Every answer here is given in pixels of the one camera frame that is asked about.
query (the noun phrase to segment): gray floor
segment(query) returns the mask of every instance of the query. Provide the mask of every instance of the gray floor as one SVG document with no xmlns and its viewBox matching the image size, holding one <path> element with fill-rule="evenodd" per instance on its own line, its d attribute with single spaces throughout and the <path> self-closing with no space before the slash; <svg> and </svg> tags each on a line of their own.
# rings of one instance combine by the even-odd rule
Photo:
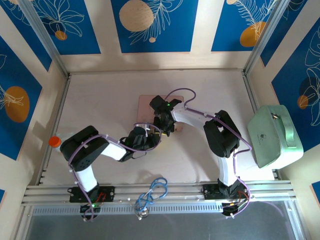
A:
<svg viewBox="0 0 320 240">
<path fill-rule="evenodd" d="M 27 240 L 293 240 L 283 201 L 252 202 L 235 219 L 221 213 L 33 216 Z"/>
</svg>

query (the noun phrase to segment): light green bag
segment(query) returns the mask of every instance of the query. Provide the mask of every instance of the light green bag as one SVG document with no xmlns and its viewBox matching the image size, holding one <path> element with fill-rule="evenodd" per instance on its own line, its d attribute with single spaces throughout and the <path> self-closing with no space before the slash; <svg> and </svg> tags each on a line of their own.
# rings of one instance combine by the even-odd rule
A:
<svg viewBox="0 0 320 240">
<path fill-rule="evenodd" d="M 294 123 L 284 105 L 261 107 L 248 124 L 259 168 L 281 169 L 304 154 Z"/>
</svg>

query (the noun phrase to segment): beige circle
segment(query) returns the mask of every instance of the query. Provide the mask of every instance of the beige circle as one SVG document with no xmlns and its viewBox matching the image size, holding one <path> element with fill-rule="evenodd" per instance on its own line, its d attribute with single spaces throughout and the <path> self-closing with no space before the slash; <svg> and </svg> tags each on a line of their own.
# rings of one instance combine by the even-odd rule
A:
<svg viewBox="0 0 320 240">
<path fill-rule="evenodd" d="M 17 5 L 18 4 L 18 0 L 8 0 L 9 2 L 11 2 L 11 3 L 13 3 L 13 4 L 15 4 L 15 5 Z"/>
<path fill-rule="evenodd" d="M 238 0 L 226 0 L 226 3 L 229 5 L 235 4 Z"/>
<path fill-rule="evenodd" d="M 151 8 L 141 0 L 130 0 L 123 5 L 119 12 L 120 22 L 131 32 L 148 29 L 154 22 Z"/>
<path fill-rule="evenodd" d="M 150 43 L 154 43 L 155 41 L 156 41 L 156 39 L 155 39 L 154 37 L 150 37 L 150 38 L 149 38 L 149 42 L 150 42 Z"/>
</svg>

